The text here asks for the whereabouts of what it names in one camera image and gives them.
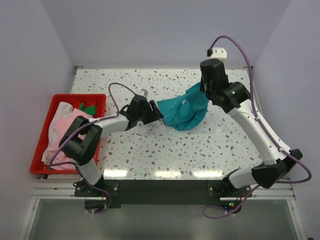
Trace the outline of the teal t shirt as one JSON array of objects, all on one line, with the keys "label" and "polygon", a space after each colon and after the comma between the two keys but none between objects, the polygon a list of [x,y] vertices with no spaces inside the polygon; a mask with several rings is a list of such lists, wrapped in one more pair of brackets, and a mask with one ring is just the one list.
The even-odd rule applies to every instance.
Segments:
[{"label": "teal t shirt", "polygon": [[200,91],[201,83],[188,88],[183,95],[157,102],[166,126],[181,132],[197,127],[205,118],[209,100]]}]

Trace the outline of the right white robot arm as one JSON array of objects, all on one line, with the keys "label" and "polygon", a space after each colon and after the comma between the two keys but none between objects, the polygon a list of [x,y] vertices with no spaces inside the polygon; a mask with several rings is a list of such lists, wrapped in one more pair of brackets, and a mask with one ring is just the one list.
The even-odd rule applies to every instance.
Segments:
[{"label": "right white robot arm", "polygon": [[229,82],[222,61],[216,58],[200,63],[200,91],[214,106],[233,118],[257,149],[262,163],[252,168],[236,169],[223,178],[223,192],[235,196],[242,187],[259,184],[269,189],[301,160],[299,149],[291,149],[271,129],[261,114],[254,115],[251,96],[241,82]]}]

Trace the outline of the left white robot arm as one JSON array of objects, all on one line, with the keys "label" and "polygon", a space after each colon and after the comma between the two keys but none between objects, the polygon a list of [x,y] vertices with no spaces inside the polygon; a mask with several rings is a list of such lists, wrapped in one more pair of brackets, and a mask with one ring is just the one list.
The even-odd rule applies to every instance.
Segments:
[{"label": "left white robot arm", "polygon": [[91,119],[77,116],[62,137],[58,150],[73,160],[87,183],[86,191],[92,196],[99,196],[104,190],[104,177],[95,164],[94,155],[100,139],[128,131],[139,122],[147,125],[163,117],[154,100],[148,101],[146,97],[136,95],[115,115]]}]

